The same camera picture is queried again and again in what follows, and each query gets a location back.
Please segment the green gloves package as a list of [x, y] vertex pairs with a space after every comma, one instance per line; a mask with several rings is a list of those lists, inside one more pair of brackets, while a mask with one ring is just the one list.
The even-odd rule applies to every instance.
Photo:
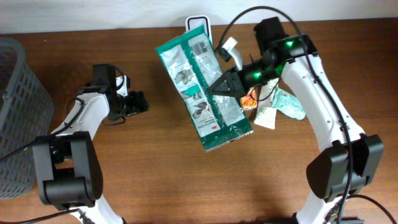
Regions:
[[205, 151], [254, 131], [235, 98], [207, 92], [223, 72], [204, 26], [157, 47], [156, 52], [185, 103]]

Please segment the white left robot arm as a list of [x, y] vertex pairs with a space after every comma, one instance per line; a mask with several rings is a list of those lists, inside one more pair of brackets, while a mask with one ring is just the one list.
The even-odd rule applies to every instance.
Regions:
[[79, 89], [63, 123], [32, 146], [39, 197], [43, 204], [73, 215], [81, 223], [124, 223], [103, 195], [103, 174], [93, 139], [107, 126], [149, 109], [142, 91], [108, 63], [93, 66], [93, 80]]

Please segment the orange tissue packet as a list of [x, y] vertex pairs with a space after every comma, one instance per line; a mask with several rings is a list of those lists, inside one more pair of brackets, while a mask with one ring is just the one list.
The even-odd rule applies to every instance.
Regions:
[[251, 88], [247, 95], [240, 98], [240, 104], [243, 110], [253, 110], [257, 107], [255, 88]]

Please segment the teal wet wipes pack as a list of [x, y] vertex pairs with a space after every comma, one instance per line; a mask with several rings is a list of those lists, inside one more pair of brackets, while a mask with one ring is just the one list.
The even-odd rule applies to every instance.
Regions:
[[277, 88], [274, 95], [272, 107], [279, 110], [286, 116], [297, 120], [305, 118], [305, 110], [300, 104], [298, 98], [281, 88]]

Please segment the white cosmetic tube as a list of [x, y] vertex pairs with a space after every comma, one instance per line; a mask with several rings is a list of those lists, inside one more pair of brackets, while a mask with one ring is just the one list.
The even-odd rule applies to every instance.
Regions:
[[277, 110], [272, 107], [275, 91], [278, 87], [279, 79], [268, 81], [267, 85], [261, 88], [260, 99], [267, 97], [264, 101], [260, 101], [257, 107], [254, 124], [265, 128], [275, 129], [275, 118]]

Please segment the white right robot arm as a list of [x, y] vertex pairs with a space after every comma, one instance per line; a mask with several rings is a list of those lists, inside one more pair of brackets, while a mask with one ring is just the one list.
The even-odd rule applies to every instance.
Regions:
[[306, 169], [310, 194], [290, 222], [343, 223], [345, 202], [373, 181], [384, 145], [378, 135], [367, 135], [343, 106], [308, 35], [287, 35], [276, 17], [257, 24], [254, 34], [261, 57], [249, 64], [243, 63], [234, 39], [221, 38], [216, 51], [235, 64], [208, 92], [240, 98], [252, 87], [283, 80], [302, 105], [320, 150]]

